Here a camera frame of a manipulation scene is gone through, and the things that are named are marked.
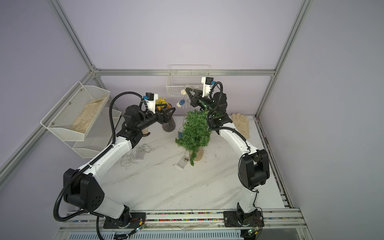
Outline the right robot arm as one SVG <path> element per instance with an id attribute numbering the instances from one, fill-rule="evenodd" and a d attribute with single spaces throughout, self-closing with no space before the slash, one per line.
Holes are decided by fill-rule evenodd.
<path id="1" fill-rule="evenodd" d="M 186 88 L 193 107 L 207 110 L 208 126 L 225 139 L 239 157 L 238 178 L 243 186 L 240 201 L 235 211 L 225 211 L 226 227 L 251 227 L 255 235 L 264 227 L 263 210 L 257 206 L 259 187 L 270 178 L 269 155 L 266 150 L 254 147 L 238 130 L 227 114 L 227 97 L 220 90 L 211 94 L 204 90 Z"/>

